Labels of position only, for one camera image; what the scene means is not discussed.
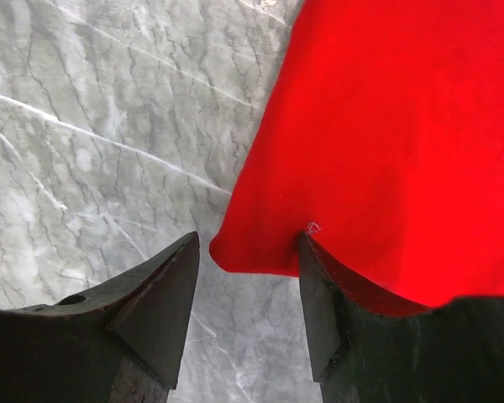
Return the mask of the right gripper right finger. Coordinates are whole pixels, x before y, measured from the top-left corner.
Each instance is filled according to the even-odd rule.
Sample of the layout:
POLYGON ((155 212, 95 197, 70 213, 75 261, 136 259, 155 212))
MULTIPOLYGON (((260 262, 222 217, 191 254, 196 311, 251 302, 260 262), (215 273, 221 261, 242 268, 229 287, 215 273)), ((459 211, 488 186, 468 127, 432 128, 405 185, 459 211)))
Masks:
POLYGON ((429 308, 340 264, 308 234, 299 282, 326 402, 504 402, 504 296, 429 308))

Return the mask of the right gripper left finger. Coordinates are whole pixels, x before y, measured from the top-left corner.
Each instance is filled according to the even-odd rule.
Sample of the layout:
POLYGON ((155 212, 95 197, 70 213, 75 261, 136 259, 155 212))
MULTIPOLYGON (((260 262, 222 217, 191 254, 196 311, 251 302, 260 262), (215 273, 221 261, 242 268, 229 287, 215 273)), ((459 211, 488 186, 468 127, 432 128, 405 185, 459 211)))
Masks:
POLYGON ((0 402, 164 402, 199 269, 191 232, 54 305, 0 310, 0 402))

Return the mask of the red t shirt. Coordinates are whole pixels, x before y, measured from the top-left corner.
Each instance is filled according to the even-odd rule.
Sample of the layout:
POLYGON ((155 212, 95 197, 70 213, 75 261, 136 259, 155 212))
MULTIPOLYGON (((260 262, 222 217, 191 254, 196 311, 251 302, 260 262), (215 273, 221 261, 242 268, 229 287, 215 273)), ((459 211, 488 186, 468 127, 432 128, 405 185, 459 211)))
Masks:
POLYGON ((504 1, 306 1, 218 234, 295 276, 297 237, 399 296, 504 296, 504 1))

